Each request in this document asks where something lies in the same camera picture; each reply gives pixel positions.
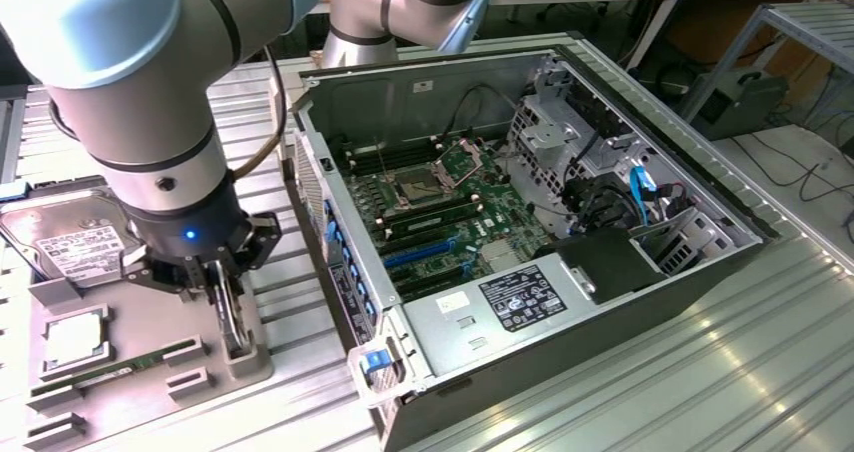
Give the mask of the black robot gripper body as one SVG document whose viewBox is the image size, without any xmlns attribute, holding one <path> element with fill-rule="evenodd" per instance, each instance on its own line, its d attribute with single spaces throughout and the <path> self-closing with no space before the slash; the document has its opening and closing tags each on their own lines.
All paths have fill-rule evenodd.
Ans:
<svg viewBox="0 0 854 452">
<path fill-rule="evenodd" d="M 201 286 L 212 286 L 204 265 L 216 261 L 216 250 L 225 244 L 246 214 L 240 208 L 233 173 L 226 172 L 212 192 L 193 205 L 174 211 L 149 212 L 129 205 L 125 215 L 146 246 L 141 263 L 170 263 L 201 268 Z"/>
</svg>

